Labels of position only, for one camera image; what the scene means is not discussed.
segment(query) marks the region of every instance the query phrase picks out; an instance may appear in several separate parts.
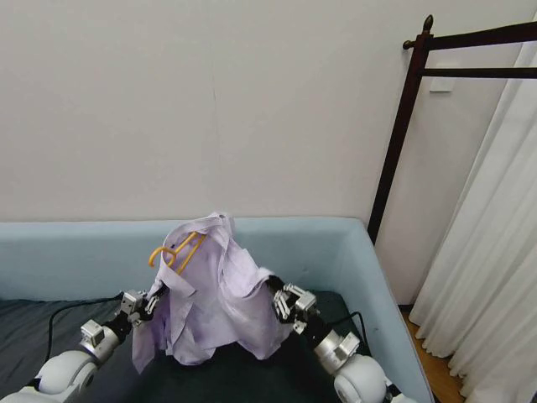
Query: wooden clothes rack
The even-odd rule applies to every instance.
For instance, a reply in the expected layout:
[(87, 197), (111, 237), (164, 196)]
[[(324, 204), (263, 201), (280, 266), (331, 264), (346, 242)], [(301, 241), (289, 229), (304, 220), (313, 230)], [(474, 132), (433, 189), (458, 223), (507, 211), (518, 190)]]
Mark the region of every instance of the wooden clothes rack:
[(415, 40), (403, 43), (403, 49), (414, 48), (409, 69), (404, 81), (403, 93), (395, 117), (394, 128), (389, 140), (388, 151), (384, 160), (382, 174), (378, 183), (377, 194), (369, 219), (368, 234), (373, 244), (377, 241), (378, 230), (383, 219), (389, 192), (394, 181), (395, 171), (403, 148), (404, 138), (409, 128), (414, 110), (421, 77), (468, 77), (468, 78), (532, 78), (537, 79), (535, 67), (512, 68), (473, 68), (473, 69), (428, 69), (425, 67), (429, 52), (432, 50), (470, 48), (491, 44), (512, 44), (537, 40), (537, 22), (509, 25), (507, 27), (440, 36), (435, 38), (430, 33), (433, 16), (425, 19), (423, 31)]

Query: white wall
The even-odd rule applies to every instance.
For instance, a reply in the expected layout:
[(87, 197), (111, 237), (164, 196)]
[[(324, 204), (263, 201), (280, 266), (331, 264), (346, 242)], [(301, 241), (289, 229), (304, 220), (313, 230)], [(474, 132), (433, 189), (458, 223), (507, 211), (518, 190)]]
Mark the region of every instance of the white wall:
[[(368, 220), (405, 39), (530, 20), (534, 0), (0, 2), (0, 220)], [(516, 47), (441, 55), (512, 65)], [(503, 83), (415, 109), (379, 241), (402, 303), (451, 216)]]

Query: finial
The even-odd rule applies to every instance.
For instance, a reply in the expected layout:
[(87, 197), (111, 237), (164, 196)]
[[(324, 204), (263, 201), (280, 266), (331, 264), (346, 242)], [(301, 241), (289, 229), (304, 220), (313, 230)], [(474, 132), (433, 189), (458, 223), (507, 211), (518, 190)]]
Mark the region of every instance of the finial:
[(425, 19), (425, 22), (423, 23), (423, 30), (424, 31), (430, 31), (431, 28), (433, 28), (433, 22), (435, 20), (433, 19), (433, 16), (429, 14), (427, 18)]
[(403, 42), (403, 49), (408, 50), (410, 48), (414, 48), (415, 42), (413, 40), (405, 40)]

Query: bed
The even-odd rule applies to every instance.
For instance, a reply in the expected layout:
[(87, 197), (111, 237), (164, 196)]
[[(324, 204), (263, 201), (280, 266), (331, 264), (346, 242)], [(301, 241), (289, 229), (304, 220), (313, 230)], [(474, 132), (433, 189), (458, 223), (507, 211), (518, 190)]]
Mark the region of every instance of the bed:
[[(46, 323), (65, 301), (148, 289), (147, 258), (178, 222), (47, 222), (0, 224), (0, 395), (28, 383), (43, 363)], [(327, 321), (363, 314), (372, 356), (388, 377), (420, 403), (432, 394), (371, 240), (351, 218), (238, 218), (236, 240), (259, 265), (318, 293)], [(79, 327), (112, 315), (114, 303), (64, 311), (55, 321), (53, 353), (73, 348)], [(346, 322), (342, 332), (360, 332)], [(166, 357), (141, 376), (130, 338), (99, 371), (83, 401), (337, 401), (332, 379), (312, 352), (290, 338), (259, 362), (236, 345), (210, 362), (186, 368)]]

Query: wooden floor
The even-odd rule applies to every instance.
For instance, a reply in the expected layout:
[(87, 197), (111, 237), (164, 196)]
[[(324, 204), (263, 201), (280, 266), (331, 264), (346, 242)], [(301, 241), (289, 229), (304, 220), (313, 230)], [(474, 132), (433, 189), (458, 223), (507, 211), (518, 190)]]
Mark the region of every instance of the wooden floor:
[(415, 337), (418, 327), (409, 321), (409, 314), (403, 313), (406, 326), (412, 335), (416, 351), (420, 356), (421, 364), (429, 380), (430, 388), (441, 403), (460, 403), (464, 398), (459, 395), (459, 390), (462, 387), (462, 382), (459, 378), (450, 376), (447, 368), (448, 359), (438, 359), (428, 354), (422, 347), (423, 340), (418, 340)]

